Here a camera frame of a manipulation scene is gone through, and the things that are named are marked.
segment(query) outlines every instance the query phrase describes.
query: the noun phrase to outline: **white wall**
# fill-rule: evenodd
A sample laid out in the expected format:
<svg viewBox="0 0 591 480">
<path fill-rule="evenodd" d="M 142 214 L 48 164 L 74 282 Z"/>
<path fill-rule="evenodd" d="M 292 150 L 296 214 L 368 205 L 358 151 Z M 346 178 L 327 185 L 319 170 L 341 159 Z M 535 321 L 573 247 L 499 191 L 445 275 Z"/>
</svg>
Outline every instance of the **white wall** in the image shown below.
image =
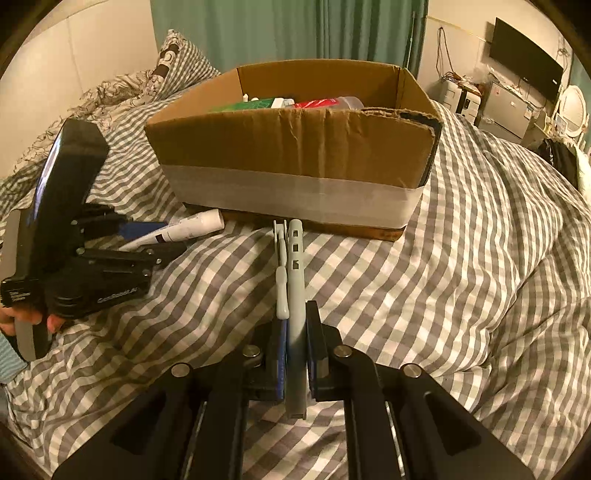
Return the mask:
<svg viewBox="0 0 591 480">
<path fill-rule="evenodd" d="M 429 0 L 428 16 L 431 18 L 427 19 L 423 56 L 417 80 L 432 98 L 437 97 L 440 89 L 439 75 L 435 68 L 437 29 L 440 26 L 443 26 L 447 35 L 453 68 L 462 76 L 471 75 L 474 69 L 482 64 L 490 64 L 511 83 L 518 83 L 517 75 L 488 57 L 489 46 L 485 40 L 491 41 L 497 17 L 538 44 L 552 58 L 556 58 L 557 51 L 562 46 L 568 49 L 570 56 L 572 55 L 572 49 L 554 24 L 527 0 Z M 566 65 L 564 85 L 568 84 L 570 56 L 557 58 L 558 63 Z M 448 70 L 450 68 L 447 57 L 444 57 L 444 72 Z M 526 93 L 527 89 L 527 84 L 521 82 L 522 92 Z M 545 101 L 533 88 L 529 100 L 535 105 L 542 105 Z"/>
<path fill-rule="evenodd" d="M 150 0 L 62 0 L 0 79 L 0 176 L 82 93 L 157 54 Z"/>
</svg>

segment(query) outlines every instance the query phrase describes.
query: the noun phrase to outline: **white tape strip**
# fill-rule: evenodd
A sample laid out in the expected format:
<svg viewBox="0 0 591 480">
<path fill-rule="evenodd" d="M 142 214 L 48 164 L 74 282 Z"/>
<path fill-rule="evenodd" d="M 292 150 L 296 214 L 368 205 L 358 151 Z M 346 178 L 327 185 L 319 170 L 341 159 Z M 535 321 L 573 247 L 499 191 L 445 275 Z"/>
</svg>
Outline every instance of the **white tape strip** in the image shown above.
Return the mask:
<svg viewBox="0 0 591 480">
<path fill-rule="evenodd" d="M 423 188 L 283 173 L 162 165 L 186 203 L 318 223 L 403 228 Z"/>
</svg>

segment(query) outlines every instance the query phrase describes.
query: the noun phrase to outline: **red label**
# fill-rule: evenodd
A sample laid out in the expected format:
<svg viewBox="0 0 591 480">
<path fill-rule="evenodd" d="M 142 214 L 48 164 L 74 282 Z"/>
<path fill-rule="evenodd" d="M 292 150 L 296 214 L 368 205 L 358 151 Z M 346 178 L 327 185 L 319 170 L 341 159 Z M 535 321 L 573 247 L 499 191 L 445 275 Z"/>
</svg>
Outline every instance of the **red label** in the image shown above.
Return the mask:
<svg viewBox="0 0 591 480">
<path fill-rule="evenodd" d="M 311 100 L 309 102 L 295 103 L 294 108 L 318 108 L 321 106 L 332 106 L 339 103 L 336 98 L 324 98 L 322 100 Z"/>
</svg>

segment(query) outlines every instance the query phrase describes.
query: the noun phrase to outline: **bed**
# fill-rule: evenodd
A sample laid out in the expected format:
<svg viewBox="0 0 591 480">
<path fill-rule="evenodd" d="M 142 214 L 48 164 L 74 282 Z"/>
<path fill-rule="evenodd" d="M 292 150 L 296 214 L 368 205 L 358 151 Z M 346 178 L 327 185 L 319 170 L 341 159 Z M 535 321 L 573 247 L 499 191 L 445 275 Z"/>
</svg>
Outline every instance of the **bed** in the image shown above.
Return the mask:
<svg viewBox="0 0 591 480">
<path fill-rule="evenodd" d="M 89 200 L 136 220 L 186 215 L 143 126 L 216 74 L 170 31 L 153 72 L 88 91 L 73 116 L 96 122 L 111 146 Z M 306 294 L 345 344 L 392 367 L 420 364 L 549 479 L 591 421 L 591 210 L 537 155 L 437 108 L 439 151 L 403 237 L 307 232 Z M 1 218 L 31 201 L 60 125 L 2 182 Z M 57 335 L 47 357 L 4 389 L 11 428 L 36 461 L 54 471 L 173 364 L 217 362 L 270 319 L 273 253 L 271 228 L 229 222 L 171 263 L 146 298 Z M 347 477 L 342 405 L 310 403 L 306 421 L 251 403 L 243 478 Z"/>
</svg>

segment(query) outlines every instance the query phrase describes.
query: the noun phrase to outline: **hand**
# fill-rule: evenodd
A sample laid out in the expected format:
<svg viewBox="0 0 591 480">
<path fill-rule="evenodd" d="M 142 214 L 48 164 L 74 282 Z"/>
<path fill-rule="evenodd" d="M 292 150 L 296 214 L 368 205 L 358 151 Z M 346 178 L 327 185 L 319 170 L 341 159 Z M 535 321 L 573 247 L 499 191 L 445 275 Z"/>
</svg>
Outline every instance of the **hand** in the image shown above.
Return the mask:
<svg viewBox="0 0 591 480">
<path fill-rule="evenodd" d="M 19 303 L 11 308 L 0 308 L 0 330 L 8 336 L 16 335 L 14 330 L 14 319 L 37 325 L 43 320 L 43 315 L 41 315 L 41 313 L 36 311 L 33 307 L 24 303 Z M 51 333 L 56 333 L 64 324 L 64 322 L 64 319 L 59 318 L 56 315 L 49 315 L 47 318 L 47 329 Z"/>
</svg>

